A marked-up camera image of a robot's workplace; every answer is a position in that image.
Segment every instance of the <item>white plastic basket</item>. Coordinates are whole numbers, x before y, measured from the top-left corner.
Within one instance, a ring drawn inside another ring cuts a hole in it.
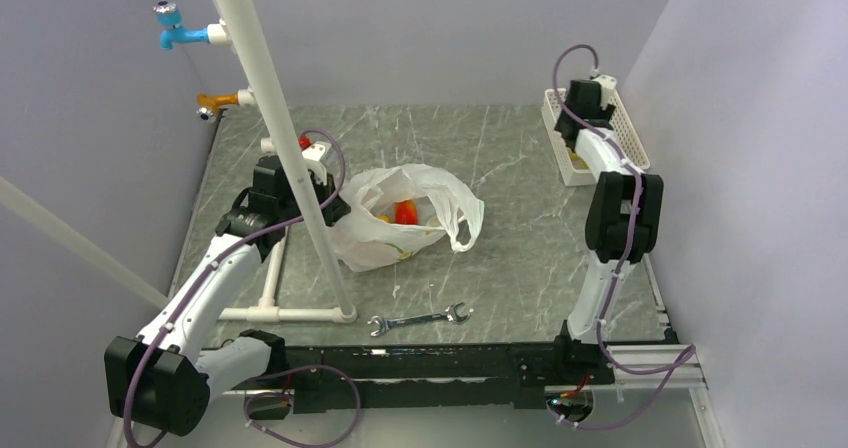
[[[566,90],[564,88],[560,88],[559,93],[563,99],[565,99],[565,92]],[[636,166],[647,170],[651,167],[651,162],[648,160],[648,155],[642,147],[642,142],[639,141],[639,136],[636,135],[636,130],[633,128],[633,123],[630,122],[630,117],[627,116],[627,111],[624,109],[624,103],[621,102],[621,98],[618,96],[618,91],[613,93],[610,103],[615,105],[615,113],[612,115],[610,125],[613,131],[615,131],[618,144],[624,150],[624,154]],[[554,131],[554,126],[556,126],[557,117],[560,112],[561,108],[556,96],[554,96],[554,90],[546,90],[545,99],[542,102],[542,119],[545,120],[545,128],[548,129],[548,138],[551,140],[557,165],[559,165],[559,171],[562,173],[562,181],[565,182],[566,186],[593,185],[595,184],[595,179],[592,177],[592,172],[586,168],[583,160],[579,158],[572,159],[570,155],[571,150],[565,146],[565,141],[563,141],[559,132]]]

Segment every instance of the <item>marble tabletop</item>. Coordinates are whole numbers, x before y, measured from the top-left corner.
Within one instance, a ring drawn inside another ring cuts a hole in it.
[[[583,225],[592,187],[563,185],[536,105],[304,106],[291,109],[295,128],[324,128],[337,136],[348,179],[376,167],[425,163],[444,168],[486,203],[483,230],[466,253],[447,238],[396,265],[342,276],[359,312],[350,325],[219,322],[209,346],[248,328],[286,338],[290,345],[374,345],[550,341],[570,313],[586,273]],[[214,236],[214,227],[251,183],[268,136],[253,108],[228,110],[188,248],[182,285]],[[338,173],[335,159],[330,169]],[[334,297],[306,228],[290,230],[278,292],[284,308],[331,308]],[[239,289],[232,306],[255,305],[266,267]],[[403,317],[444,310],[464,301],[464,324],[429,323],[369,336],[373,315]],[[659,340],[662,329],[644,265],[628,279],[613,312],[613,340]]]

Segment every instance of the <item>open-end wrench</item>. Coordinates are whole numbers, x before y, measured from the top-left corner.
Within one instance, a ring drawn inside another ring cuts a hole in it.
[[[398,326],[417,325],[419,323],[430,323],[431,321],[450,321],[451,323],[462,323],[467,320],[471,314],[460,315],[456,312],[457,309],[465,306],[465,303],[456,303],[449,306],[445,311],[440,313],[431,313],[429,315],[411,316],[409,318],[397,318],[387,320],[382,316],[372,316],[368,320],[369,325],[377,325],[377,329],[371,332],[371,336],[382,336],[392,328]]]

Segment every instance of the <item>red fruit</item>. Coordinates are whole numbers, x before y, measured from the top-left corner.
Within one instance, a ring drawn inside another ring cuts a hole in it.
[[[412,200],[395,203],[395,223],[398,225],[418,224],[418,209]]]

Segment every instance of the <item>red object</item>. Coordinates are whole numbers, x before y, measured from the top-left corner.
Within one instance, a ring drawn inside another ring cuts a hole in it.
[[[297,141],[300,143],[301,150],[305,150],[312,146],[312,140],[310,140],[309,137],[306,135],[301,135],[300,138],[297,139]]]
[[[395,203],[395,223],[398,225],[418,224],[418,208],[412,200]]]
[[[583,377],[583,381],[581,381],[580,384],[577,385],[577,388],[575,388],[571,391],[566,391],[565,393],[563,393],[560,396],[562,396],[563,398],[574,398],[575,396],[580,394],[580,392],[583,390],[583,388],[586,387],[587,383],[589,383],[589,373],[586,373],[586,376]]]

